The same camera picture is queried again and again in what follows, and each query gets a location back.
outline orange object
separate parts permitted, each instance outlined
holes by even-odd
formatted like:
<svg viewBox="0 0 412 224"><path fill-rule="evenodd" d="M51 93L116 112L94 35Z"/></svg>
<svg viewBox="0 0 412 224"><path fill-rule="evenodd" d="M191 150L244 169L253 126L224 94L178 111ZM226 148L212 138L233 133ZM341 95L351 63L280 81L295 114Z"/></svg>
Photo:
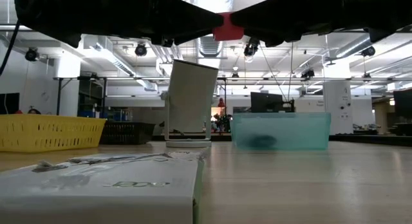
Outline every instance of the orange object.
<svg viewBox="0 0 412 224"><path fill-rule="evenodd" d="M218 107L225 107L225 102L223 101L223 98L219 98L219 104Z"/></svg>
<svg viewBox="0 0 412 224"><path fill-rule="evenodd" d="M231 12L221 13L224 22L223 26L213 29L213 37L215 41L231 41L242 39L244 34L244 29L242 27L232 24L230 20Z"/></svg>

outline cardboard box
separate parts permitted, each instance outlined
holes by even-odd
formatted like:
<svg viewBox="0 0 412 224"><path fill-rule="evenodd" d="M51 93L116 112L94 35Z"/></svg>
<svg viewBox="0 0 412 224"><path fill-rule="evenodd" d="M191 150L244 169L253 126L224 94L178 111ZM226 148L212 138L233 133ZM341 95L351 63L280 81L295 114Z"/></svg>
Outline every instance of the cardboard box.
<svg viewBox="0 0 412 224"><path fill-rule="evenodd" d="M198 155L98 154L0 174L0 223L175 223L200 220Z"/></svg>

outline wooden table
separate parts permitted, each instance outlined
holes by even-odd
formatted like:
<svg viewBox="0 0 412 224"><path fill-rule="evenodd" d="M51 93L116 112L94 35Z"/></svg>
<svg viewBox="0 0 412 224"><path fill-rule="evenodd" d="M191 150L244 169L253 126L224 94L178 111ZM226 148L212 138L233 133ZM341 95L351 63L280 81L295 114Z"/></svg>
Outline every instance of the wooden table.
<svg viewBox="0 0 412 224"><path fill-rule="evenodd" d="M0 170L95 153L161 153L164 142L42 154L0 153ZM213 143L203 224L412 223L412 149L330 142L328 151L244 152Z"/></svg>

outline black cable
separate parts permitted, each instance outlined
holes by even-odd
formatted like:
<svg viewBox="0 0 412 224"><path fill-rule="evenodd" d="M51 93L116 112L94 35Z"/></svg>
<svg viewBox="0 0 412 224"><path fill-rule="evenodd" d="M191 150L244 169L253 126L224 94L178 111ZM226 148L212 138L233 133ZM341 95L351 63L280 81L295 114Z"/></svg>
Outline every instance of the black cable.
<svg viewBox="0 0 412 224"><path fill-rule="evenodd" d="M6 51L5 58L3 59L3 63L1 64L1 67L0 67L0 77L3 74L3 71L6 68L8 58L9 58L11 52L12 52L12 49L13 49L15 38L17 37L17 33L19 32L19 27L20 27L20 21L17 21L17 23L15 24L15 28L14 28L12 38L10 39L10 44L8 45L8 49Z"/></svg>

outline ceiling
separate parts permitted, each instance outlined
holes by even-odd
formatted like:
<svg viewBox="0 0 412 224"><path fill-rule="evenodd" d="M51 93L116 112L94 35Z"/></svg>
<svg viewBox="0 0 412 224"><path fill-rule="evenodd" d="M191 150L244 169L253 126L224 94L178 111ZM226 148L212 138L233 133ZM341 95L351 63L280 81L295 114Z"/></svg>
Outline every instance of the ceiling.
<svg viewBox="0 0 412 224"><path fill-rule="evenodd" d="M241 10L248 6L262 2L264 0L234 0L234 11ZM13 0L0 0L0 24L16 22L16 16L14 12ZM304 36L300 41L292 43L283 43L275 48L266 48L264 43L261 43L261 47L254 56L254 60L250 63L245 62L243 56L243 50L245 43L248 41L248 37L244 37L238 41L227 41L223 44L223 53L220 57L220 76L230 77L234 72L233 67L238 67L240 77L270 77L272 73L277 77L300 77L300 72L311 67L314 69L316 76L322 77L323 65L322 57L316 56L322 54L327 56L330 51L339 49L355 39L365 35L364 33L331 33L329 35L310 35ZM47 37L40 33L24 32L20 33L17 38L18 41L53 41L50 37ZM134 67L142 76L159 77L159 73L155 70L157 56L151 49L148 42L146 47L148 53L145 57L137 57L134 53L138 42L144 40L137 39L121 39L118 37L110 37L113 42L113 51L119 55L130 66ZM412 40L412 33L397 33L380 41L373 45L376 49L376 54L373 57L366 57L365 64L364 59L361 56L351 56L347 58L350 63L351 75L354 77L360 77L365 71L371 71L377 69L376 74L373 77L391 77L394 75L408 75L412 73L412 59L411 61L405 61L401 66L389 68L384 71L378 71L379 68L384 66L391 66L394 62L406 59L412 56L412 44L408 44ZM196 51L195 41L190 41L179 46L183 55L183 59L186 61L196 62L199 57ZM43 54L56 54L53 51L46 48L41 48ZM99 75L116 77L120 75L118 70L104 59L96 59L93 57L84 59L86 63L82 65L82 69L96 71ZM116 82L118 85L124 83L128 85L131 82ZM242 82L232 82L233 84L242 84ZM259 84L261 82L250 82L251 84ZM353 84L362 85L363 82L354 82ZM387 82L376 83L375 88L381 88L385 86Z"/></svg>

